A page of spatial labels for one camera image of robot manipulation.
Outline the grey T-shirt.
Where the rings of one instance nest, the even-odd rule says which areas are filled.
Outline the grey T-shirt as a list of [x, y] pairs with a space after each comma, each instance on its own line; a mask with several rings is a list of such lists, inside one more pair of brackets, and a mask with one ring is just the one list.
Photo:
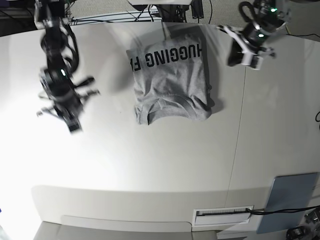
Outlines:
[[201, 39], [193, 34], [129, 49], [140, 125], [165, 117], [205, 121], [212, 114]]

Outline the blue-grey flat panel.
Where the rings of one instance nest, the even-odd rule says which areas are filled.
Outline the blue-grey flat panel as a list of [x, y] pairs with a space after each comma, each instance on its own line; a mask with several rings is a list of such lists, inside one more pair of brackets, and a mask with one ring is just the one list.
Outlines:
[[[306, 208], [311, 200], [318, 175], [317, 172], [311, 172], [275, 177], [265, 211]], [[266, 234], [294, 228], [300, 223], [303, 215], [302, 212], [264, 215], [256, 233]]]

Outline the black device bottom right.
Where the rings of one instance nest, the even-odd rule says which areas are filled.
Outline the black device bottom right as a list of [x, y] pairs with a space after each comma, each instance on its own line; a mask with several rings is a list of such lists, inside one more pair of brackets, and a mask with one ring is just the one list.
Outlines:
[[310, 231], [305, 226], [290, 228], [286, 232], [286, 240], [302, 240], [309, 232]]

